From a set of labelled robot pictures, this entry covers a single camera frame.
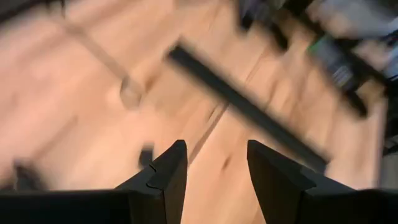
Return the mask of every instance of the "wooden floor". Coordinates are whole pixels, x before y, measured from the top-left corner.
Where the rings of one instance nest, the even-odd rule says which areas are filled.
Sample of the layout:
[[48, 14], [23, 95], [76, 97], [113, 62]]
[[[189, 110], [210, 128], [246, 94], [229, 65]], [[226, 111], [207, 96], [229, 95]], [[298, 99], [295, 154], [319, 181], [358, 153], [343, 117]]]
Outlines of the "wooden floor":
[[[369, 82], [360, 89], [370, 110], [360, 120], [305, 54], [310, 33], [289, 21], [292, 46], [281, 55], [258, 28], [238, 35], [234, 16], [229, 1], [81, 0], [69, 5], [66, 19], [37, 8], [5, 24], [2, 179], [22, 159], [51, 189], [113, 188], [140, 170], [142, 148], [158, 156], [184, 139], [190, 166], [182, 223], [264, 223], [247, 140], [294, 156], [164, 60], [184, 39], [329, 158], [327, 176], [356, 189], [376, 187], [386, 110], [381, 88]], [[122, 80], [129, 83], [121, 91]]]

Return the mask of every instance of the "wooden surface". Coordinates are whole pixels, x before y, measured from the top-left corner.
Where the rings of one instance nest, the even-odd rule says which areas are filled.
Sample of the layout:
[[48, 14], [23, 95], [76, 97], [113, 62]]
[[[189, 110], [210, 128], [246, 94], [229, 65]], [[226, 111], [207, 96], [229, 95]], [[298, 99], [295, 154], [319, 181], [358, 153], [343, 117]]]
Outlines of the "wooden surface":
[[[228, 1], [82, 0], [69, 5], [66, 19], [37, 8], [3, 25], [2, 179], [22, 159], [51, 189], [113, 188], [139, 171], [143, 147], [158, 156], [184, 139], [190, 166], [183, 223], [264, 223], [247, 140], [300, 159], [164, 60], [184, 39], [327, 157], [327, 176], [356, 189], [376, 187], [381, 88], [369, 82], [360, 89], [370, 111], [360, 120], [305, 54], [311, 33], [289, 21], [292, 46], [281, 55], [257, 27], [239, 35], [234, 16]], [[121, 93], [127, 78], [129, 93]]]

